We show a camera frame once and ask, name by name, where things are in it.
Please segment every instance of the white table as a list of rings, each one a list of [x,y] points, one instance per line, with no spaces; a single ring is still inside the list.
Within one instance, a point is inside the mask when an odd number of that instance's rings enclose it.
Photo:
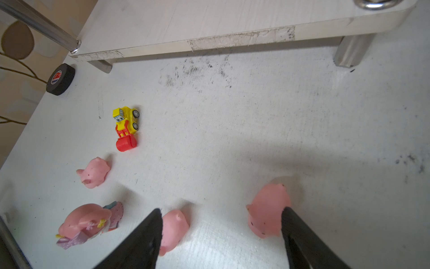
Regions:
[[[417,45],[427,25],[417,27],[378,41],[352,73],[331,64],[331,41],[147,57],[110,74],[67,58],[72,85],[44,95],[0,170],[13,236],[34,269],[89,269],[155,207],[189,203],[191,229],[158,268],[287,268],[283,240],[247,226],[245,205],[276,179],[353,268],[425,268],[430,81]],[[139,145],[121,153],[111,112],[125,105],[140,108]],[[87,189],[75,170],[96,156],[112,170]],[[74,208],[114,200],[125,208],[119,229],[55,245]]]
[[[92,61],[379,33],[400,25],[416,2],[374,11],[353,0],[100,0],[72,56]]]

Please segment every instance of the black hockey puck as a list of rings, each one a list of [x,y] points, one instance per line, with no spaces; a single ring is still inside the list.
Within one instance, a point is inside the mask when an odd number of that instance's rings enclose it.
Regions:
[[[60,95],[67,90],[75,77],[75,69],[68,64],[62,64],[49,77],[46,91]]]

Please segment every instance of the pink figurine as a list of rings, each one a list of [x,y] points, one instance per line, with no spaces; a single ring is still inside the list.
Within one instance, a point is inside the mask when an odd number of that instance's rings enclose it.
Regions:
[[[81,177],[81,182],[87,188],[92,189],[104,182],[104,178],[110,169],[105,160],[97,157],[89,162],[85,170],[76,170],[76,174]]]
[[[68,249],[83,244],[102,232],[114,230],[123,217],[123,204],[113,202],[105,207],[85,204],[73,210],[58,229],[57,245]]]
[[[283,184],[269,183],[248,204],[248,226],[259,238],[279,236],[281,215],[285,207],[291,207],[290,197]]]
[[[180,210],[172,210],[163,217],[163,237],[161,239],[160,256],[172,251],[190,226]]]

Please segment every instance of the table leg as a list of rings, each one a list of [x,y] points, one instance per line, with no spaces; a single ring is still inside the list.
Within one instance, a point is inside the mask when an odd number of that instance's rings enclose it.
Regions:
[[[376,34],[359,34],[342,38],[334,61],[337,66],[351,68],[358,65]]]
[[[93,66],[102,70],[104,73],[109,74],[112,70],[112,65],[108,63],[106,60],[96,60],[96,61],[88,61]]]

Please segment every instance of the toy bulldozer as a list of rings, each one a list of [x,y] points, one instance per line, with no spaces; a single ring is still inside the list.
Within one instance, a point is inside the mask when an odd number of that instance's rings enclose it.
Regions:
[[[117,122],[115,130],[119,136],[117,140],[117,149],[120,152],[127,151],[137,146],[137,140],[134,133],[139,129],[137,118],[139,111],[129,107],[114,109],[113,117]]]

